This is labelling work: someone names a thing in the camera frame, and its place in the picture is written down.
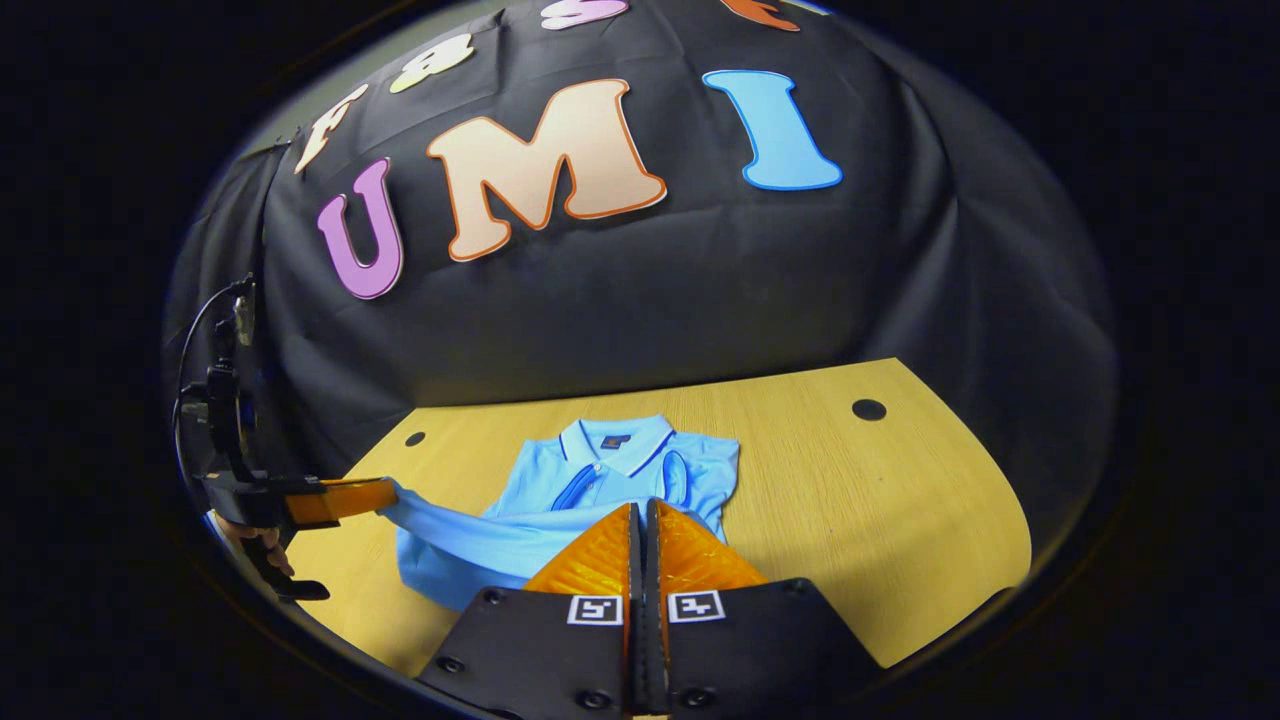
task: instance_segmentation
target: black cloth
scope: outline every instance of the black cloth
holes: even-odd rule
[[[287,147],[269,147],[232,163],[214,183],[183,241],[163,320],[161,380],[166,409],[180,387],[179,379],[183,386],[205,380],[214,361],[214,325],[232,316],[233,301],[224,296],[209,307],[191,340],[186,363],[182,363],[183,343],[200,309],[219,290],[244,279],[248,273],[262,277],[262,208]],[[261,286],[255,295],[252,343],[237,345],[234,356],[243,401],[256,418],[250,430],[248,459],[253,465],[265,462],[276,473],[305,473],[312,469],[312,462],[310,454],[301,448],[297,433],[291,430],[298,421],[294,393],[280,372]],[[188,474],[221,466],[206,425],[187,415],[179,421]],[[195,496],[200,498],[198,489]]]
[[[262,347],[300,433],[292,461],[342,474],[417,406],[899,357],[1000,464],[1036,557],[1046,557],[1097,483],[1117,368],[1101,266],[1032,149],[946,77],[836,15],[782,5],[800,26],[788,33],[719,3],[666,0],[552,32],[540,27],[544,5],[425,40],[422,49],[471,32],[476,50],[408,91],[388,86],[416,53],[376,72],[305,173],[293,168],[310,128],[271,170],[260,168],[274,179],[223,195],[261,206],[259,236],[238,227],[192,241],[261,247]],[[721,69],[792,78],[842,182],[803,192],[748,184],[750,140],[730,99],[701,82]],[[511,242],[451,260],[456,228],[444,168],[426,156],[431,140],[488,117],[527,141],[554,92],[600,78],[630,83],[631,136],[668,196],[576,220],[563,210],[562,170],[544,229],[490,196]],[[316,218],[346,193],[352,243],[371,258],[352,182],[384,156],[404,264],[390,292],[366,301],[339,282]],[[219,252],[228,282],[230,268],[251,264],[237,264],[243,251]],[[179,264],[175,288],[184,277],[196,268]]]

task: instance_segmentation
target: wooden table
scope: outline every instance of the wooden table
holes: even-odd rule
[[[860,398],[881,420],[858,418]],[[771,580],[810,578],[870,655],[891,666],[942,635],[1030,566],[1030,534],[978,439],[897,360],[621,395],[411,413],[349,477],[390,475],[479,515],[522,442],[575,419],[662,414],[677,432],[737,438],[730,544]],[[425,438],[412,446],[413,433]],[[333,592],[305,609],[388,666],[416,675],[457,614],[401,583],[396,527],[366,514],[300,533],[297,578]]]

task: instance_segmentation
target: purple letter u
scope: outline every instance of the purple letter u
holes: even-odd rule
[[[390,168],[390,158],[383,158],[360,173],[352,186],[356,193],[365,199],[369,220],[374,227],[374,240],[378,241],[378,258],[372,264],[361,263],[351,246],[351,234],[343,219],[343,211],[347,209],[346,195],[330,200],[316,222],[329,245],[329,258],[338,270],[338,279],[352,295],[362,300],[371,300],[390,290],[399,279],[401,266],[404,264],[399,229],[387,202],[387,173]]]

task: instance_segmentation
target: blue letter i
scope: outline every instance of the blue letter i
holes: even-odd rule
[[[796,86],[791,78],[764,70],[716,70],[704,74],[703,82],[728,94],[746,126],[755,154],[742,168],[746,182],[764,190],[815,190],[844,177],[840,165],[814,145],[791,99]]]

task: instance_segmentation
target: human hand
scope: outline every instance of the human hand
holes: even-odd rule
[[[279,568],[285,577],[293,577],[293,568],[289,565],[289,559],[284,555],[284,548],[280,547],[279,528],[264,529],[238,525],[224,519],[218,512],[214,512],[214,519],[218,521],[218,527],[223,530],[223,534],[230,539],[262,538],[262,544],[266,546],[266,561],[273,566]]]

